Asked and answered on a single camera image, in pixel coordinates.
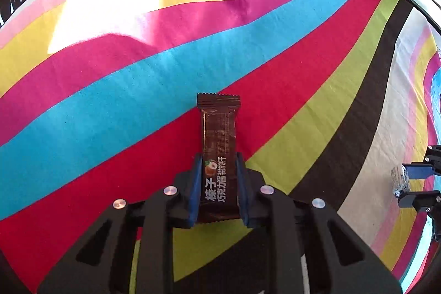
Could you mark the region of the small silver packet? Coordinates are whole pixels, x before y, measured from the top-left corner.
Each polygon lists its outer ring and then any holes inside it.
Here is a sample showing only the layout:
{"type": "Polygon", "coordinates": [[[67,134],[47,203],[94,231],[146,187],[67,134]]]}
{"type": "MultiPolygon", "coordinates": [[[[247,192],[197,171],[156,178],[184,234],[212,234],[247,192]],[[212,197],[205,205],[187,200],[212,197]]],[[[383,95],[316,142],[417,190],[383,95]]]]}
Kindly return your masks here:
{"type": "Polygon", "coordinates": [[[410,191],[409,177],[403,164],[394,166],[391,170],[392,193],[396,198],[410,191]]]}

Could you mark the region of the brown hazelnut chocolate bar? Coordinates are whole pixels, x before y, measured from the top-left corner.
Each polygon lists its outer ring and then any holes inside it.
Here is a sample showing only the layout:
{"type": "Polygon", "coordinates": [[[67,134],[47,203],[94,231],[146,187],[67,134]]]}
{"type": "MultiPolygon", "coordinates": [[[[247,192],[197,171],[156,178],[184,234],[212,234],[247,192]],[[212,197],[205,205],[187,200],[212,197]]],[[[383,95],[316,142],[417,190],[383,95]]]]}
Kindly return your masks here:
{"type": "Polygon", "coordinates": [[[199,93],[203,162],[198,221],[220,222],[239,217],[236,175],[236,115],[239,96],[199,93]]]}

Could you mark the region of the striped colourful tablecloth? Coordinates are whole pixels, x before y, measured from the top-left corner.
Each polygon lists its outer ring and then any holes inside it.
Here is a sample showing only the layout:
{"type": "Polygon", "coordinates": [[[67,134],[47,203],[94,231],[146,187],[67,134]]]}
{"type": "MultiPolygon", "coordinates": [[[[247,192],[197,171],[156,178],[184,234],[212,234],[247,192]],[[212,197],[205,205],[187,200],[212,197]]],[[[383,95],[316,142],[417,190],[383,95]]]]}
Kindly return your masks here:
{"type": "Polygon", "coordinates": [[[390,172],[440,143],[440,31],[408,0],[1,0],[1,291],[64,280],[203,149],[200,93],[237,95],[249,169],[322,198],[404,293],[440,257],[390,172]]]}

